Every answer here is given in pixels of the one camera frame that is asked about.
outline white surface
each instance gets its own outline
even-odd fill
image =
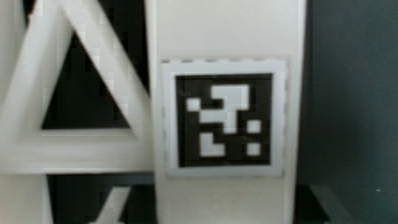
[[[262,121],[258,120],[248,121],[248,132],[253,134],[262,132]]]
[[[271,165],[258,166],[221,166],[180,168],[179,164],[179,113],[177,113],[177,77],[196,75],[232,75],[232,74],[267,74],[273,73],[273,133],[271,133]],[[164,87],[164,129],[166,147],[159,150],[168,155],[168,170],[171,176],[282,176],[283,175],[283,154],[285,154],[285,124],[287,124],[287,74],[289,64],[285,60],[193,60],[193,62],[171,61],[163,64],[163,87]],[[225,108],[219,110],[200,110],[202,123],[223,122],[226,125],[225,132],[237,133],[237,110],[250,109],[250,86],[226,85],[214,86],[212,98],[225,100]],[[191,102],[189,108],[198,107],[198,102]]]
[[[292,224],[301,104],[305,0],[150,0],[157,200],[163,224]],[[164,152],[164,59],[290,61],[283,178],[171,179]]]
[[[260,151],[260,143],[250,143],[248,144],[248,155],[250,156],[258,156],[262,151]]]
[[[0,172],[154,170],[150,97],[99,2],[38,5],[0,111]],[[74,28],[132,130],[42,130]]]
[[[0,175],[0,223],[52,224],[45,175]]]
[[[226,144],[214,142],[214,133],[202,133],[202,156],[221,157],[226,155]]]

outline white vertical post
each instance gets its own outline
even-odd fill
[[[0,1],[0,110],[15,72],[26,25],[22,1]]]
[[[157,201],[163,224],[292,224],[306,0],[148,0]],[[163,60],[289,62],[283,177],[171,177]]]
[[[24,5],[0,1],[0,113],[26,35]],[[0,175],[3,224],[51,224],[52,209],[45,175]]]

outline white structure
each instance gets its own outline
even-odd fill
[[[154,118],[148,96],[143,93],[125,52],[118,51],[113,55],[111,46],[118,42],[97,0],[42,0],[40,4],[40,11],[36,11],[40,14],[33,16],[22,45],[20,1],[4,0],[0,2],[0,75],[6,75],[6,79],[3,77],[6,81],[12,78],[15,70],[12,65],[22,46],[13,81],[10,85],[3,85],[0,92],[6,93],[4,89],[10,86],[8,97],[6,94],[3,96],[8,99],[0,101],[0,172],[38,174],[29,177],[0,177],[0,196],[15,195],[10,200],[0,201],[0,213],[8,214],[0,217],[3,223],[52,223],[49,191],[40,173],[154,169],[154,153],[147,150],[152,148],[154,122],[154,170],[161,224],[292,224],[306,1],[147,0]],[[99,23],[95,18],[104,18],[104,23]],[[122,130],[106,132],[97,130],[83,133],[40,130],[43,108],[51,101],[49,94],[56,86],[63,61],[58,60],[65,57],[74,28],[134,127],[134,132],[129,133]],[[211,60],[278,58],[287,61],[287,128],[285,147],[280,152],[283,155],[280,177],[257,175],[255,177],[219,176],[193,179],[170,176],[164,129],[161,128],[164,127],[163,61],[198,58]],[[59,62],[58,66],[49,65],[49,60]],[[131,103],[136,106],[143,105],[139,110],[129,110]],[[31,116],[27,115],[29,108],[35,108]],[[139,125],[136,118],[141,118],[145,122]],[[75,147],[83,147],[84,153],[72,153]],[[22,194],[27,191],[35,194],[31,203],[26,203]]]

